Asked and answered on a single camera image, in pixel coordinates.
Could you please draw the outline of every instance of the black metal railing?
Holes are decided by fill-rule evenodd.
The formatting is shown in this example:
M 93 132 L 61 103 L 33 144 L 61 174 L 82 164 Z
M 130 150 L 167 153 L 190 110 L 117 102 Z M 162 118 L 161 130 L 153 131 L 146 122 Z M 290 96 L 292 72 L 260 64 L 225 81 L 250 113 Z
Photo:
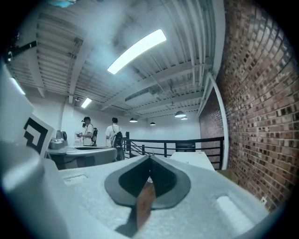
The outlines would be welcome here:
M 210 147 L 210 148 L 196 148 L 195 143 L 203 143 L 203 142 L 215 142 L 219 141 L 220 145 L 218 147 Z M 175 150 L 176 152 L 196 152 L 196 150 L 211 150 L 211 149 L 219 149 L 218 154 L 208 154 L 207 157 L 219 157 L 219 161 L 213 161 L 211 162 L 212 164 L 219 164 L 219 168 L 222 168 L 222 163 L 223 163 L 223 141 L 224 137 L 217 137 L 217 138 L 207 138 L 207 139 L 196 139 L 196 140 L 133 140 L 129 138 L 129 134 L 127 134 L 127 137 L 123 139 L 123 147 L 125 151 L 125 157 L 126 158 L 132 158 L 136 157 L 138 155 L 133 154 L 133 152 L 136 152 L 139 155 L 151 155 L 151 152 L 146 151 L 146 149 L 163 149 L 164 153 L 154 153 L 155 155 L 162 155 L 165 158 L 168 156 L 171 156 L 168 154 L 167 150 Z M 163 147 L 149 147 L 145 146 L 144 144 L 142 145 L 137 145 L 136 142 L 139 143 L 163 143 Z M 194 146 L 190 147 L 183 147 L 183 148 L 168 148 L 167 144 L 169 143 L 175 143 L 177 144 L 188 144 L 191 143 Z

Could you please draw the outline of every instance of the table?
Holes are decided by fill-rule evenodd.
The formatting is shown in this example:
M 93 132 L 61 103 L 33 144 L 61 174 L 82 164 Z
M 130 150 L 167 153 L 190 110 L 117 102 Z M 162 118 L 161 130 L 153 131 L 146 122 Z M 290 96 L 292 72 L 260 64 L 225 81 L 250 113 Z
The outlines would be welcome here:
M 180 162 L 188 163 L 196 167 L 215 171 L 209 158 L 204 152 L 175 152 L 170 159 L 174 159 Z

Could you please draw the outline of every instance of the brick wall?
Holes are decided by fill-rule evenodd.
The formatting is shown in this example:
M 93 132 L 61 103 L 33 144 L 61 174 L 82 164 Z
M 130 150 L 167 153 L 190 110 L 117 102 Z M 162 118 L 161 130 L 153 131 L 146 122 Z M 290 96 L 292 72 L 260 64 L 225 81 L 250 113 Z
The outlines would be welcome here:
M 218 99 L 213 89 L 208 103 L 205 105 L 201 116 L 199 118 L 200 123 L 200 136 L 204 138 L 214 138 L 223 136 L 223 123 L 221 118 L 221 112 L 219 108 Z M 201 143 L 202 148 L 219 147 L 220 142 L 204 142 Z M 219 149 L 206 149 L 203 150 L 206 155 L 217 155 L 220 153 Z M 219 161 L 219 156 L 209 156 L 211 162 Z M 213 164 L 214 168 L 219 168 L 219 164 Z
M 247 0 L 224 4 L 226 37 L 217 84 L 228 120 L 229 167 L 240 186 L 259 199 L 267 196 L 271 211 L 290 197 L 299 173 L 297 62 L 282 29 L 264 10 Z M 213 112 L 204 109 L 201 124 L 219 125 L 206 122 L 208 115 Z M 201 129 L 203 137 L 206 129 Z

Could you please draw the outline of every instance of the backpack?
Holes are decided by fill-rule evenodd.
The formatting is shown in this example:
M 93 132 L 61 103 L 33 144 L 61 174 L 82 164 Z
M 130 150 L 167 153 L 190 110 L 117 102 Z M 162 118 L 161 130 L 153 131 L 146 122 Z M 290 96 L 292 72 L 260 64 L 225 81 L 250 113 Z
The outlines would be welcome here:
M 114 133 L 114 142 L 113 142 L 113 145 L 112 147 L 116 148 L 116 147 L 122 147 L 122 133 L 121 131 L 119 131 L 117 134 L 115 134 L 115 131 L 113 129 L 113 126 L 112 126 L 112 130 L 113 130 L 113 133 Z

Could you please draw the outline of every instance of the fluorescent ceiling light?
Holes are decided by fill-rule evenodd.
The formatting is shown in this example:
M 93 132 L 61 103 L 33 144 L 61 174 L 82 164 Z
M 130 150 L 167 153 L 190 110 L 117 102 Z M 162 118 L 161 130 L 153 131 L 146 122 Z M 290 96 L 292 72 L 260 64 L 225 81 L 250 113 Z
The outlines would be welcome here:
M 145 38 L 141 39 L 139 42 L 135 43 L 128 50 L 126 50 L 119 58 L 117 58 L 115 62 L 109 66 L 107 71 L 111 72 L 112 74 L 116 74 L 121 68 L 134 60 L 140 54 L 164 41 L 166 41 L 166 37 L 161 29 L 147 35 Z
M 131 118 L 131 119 L 130 119 L 130 122 L 131 122 L 131 123 L 136 123 L 136 122 L 138 122 L 138 120 L 135 119 L 135 118 Z
M 86 98 L 86 100 L 83 102 L 83 104 L 81 105 L 82 108 L 86 108 L 86 106 L 88 106 L 88 104 L 91 102 L 92 100 L 89 98 Z
M 182 118 L 185 116 L 186 116 L 186 114 L 183 111 L 178 111 L 178 112 L 176 112 L 176 115 L 175 115 L 176 118 Z
M 22 90 L 17 81 L 12 77 L 10 79 L 13 82 L 14 86 L 18 89 L 18 91 L 21 92 L 21 94 L 26 95 L 26 93 Z

